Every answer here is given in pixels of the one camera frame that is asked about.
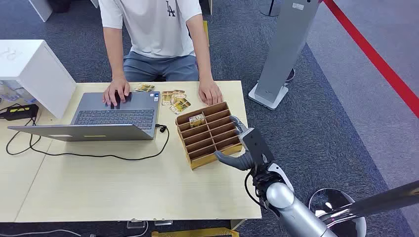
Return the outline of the person's right hand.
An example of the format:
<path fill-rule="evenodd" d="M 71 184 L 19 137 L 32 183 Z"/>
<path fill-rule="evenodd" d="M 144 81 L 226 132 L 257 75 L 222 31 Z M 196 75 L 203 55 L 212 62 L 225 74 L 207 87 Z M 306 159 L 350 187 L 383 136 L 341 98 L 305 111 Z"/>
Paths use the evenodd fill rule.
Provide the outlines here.
<path fill-rule="evenodd" d="M 106 105 L 117 106 L 118 99 L 120 102 L 125 102 L 129 94 L 130 85 L 125 76 L 113 77 L 110 85 L 103 92 L 102 102 Z"/>

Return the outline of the person's left hand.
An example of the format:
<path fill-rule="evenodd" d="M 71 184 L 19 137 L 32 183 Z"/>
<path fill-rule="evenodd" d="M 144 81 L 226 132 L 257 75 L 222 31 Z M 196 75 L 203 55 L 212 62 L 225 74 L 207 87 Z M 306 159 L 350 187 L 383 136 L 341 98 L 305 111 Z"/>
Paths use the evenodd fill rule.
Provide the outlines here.
<path fill-rule="evenodd" d="M 201 101 L 207 105 L 223 102 L 223 95 L 213 79 L 201 79 L 198 87 Z"/>

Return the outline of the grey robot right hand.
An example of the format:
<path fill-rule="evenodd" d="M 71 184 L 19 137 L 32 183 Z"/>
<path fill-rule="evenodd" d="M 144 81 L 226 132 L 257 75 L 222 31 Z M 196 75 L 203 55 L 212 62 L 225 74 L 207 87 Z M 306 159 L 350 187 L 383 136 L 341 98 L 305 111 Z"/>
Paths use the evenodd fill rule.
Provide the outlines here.
<path fill-rule="evenodd" d="M 220 151 L 213 154 L 223 164 L 241 171 L 253 169 L 255 173 L 267 171 L 274 156 L 261 133 L 256 128 L 246 127 L 236 116 L 229 117 L 238 131 L 239 141 L 245 148 L 245 153 L 234 158 Z"/>

